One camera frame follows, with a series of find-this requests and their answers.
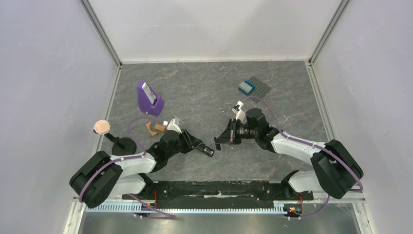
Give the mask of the black remote control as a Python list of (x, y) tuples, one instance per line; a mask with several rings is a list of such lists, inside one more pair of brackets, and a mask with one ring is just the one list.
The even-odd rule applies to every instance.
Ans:
[(206, 146), (204, 143), (200, 143), (198, 146), (196, 146), (196, 149), (209, 157), (213, 157), (214, 155), (214, 150)]

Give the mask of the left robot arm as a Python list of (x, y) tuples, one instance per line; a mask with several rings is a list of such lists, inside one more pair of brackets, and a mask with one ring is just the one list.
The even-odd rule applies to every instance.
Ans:
[(167, 130), (158, 142), (138, 154), (113, 156), (98, 151), (71, 177), (69, 185), (88, 208), (99, 206), (107, 198), (126, 194), (147, 199), (153, 192), (147, 174), (164, 168), (173, 156), (193, 150), (207, 156), (214, 154), (212, 148), (186, 129)]

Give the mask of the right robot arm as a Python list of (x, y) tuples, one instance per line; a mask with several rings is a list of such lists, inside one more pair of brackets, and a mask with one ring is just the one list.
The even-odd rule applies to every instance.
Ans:
[(224, 132), (214, 139), (216, 149), (222, 144), (238, 145), (243, 139), (254, 139), (264, 150), (292, 156), (312, 166), (310, 171), (292, 172), (281, 186), (282, 195), (294, 199), (304, 191), (324, 191), (341, 199), (364, 176), (344, 145), (335, 139), (324, 142), (307, 141), (271, 127), (259, 108), (246, 112), (235, 108), (236, 118), (229, 120)]

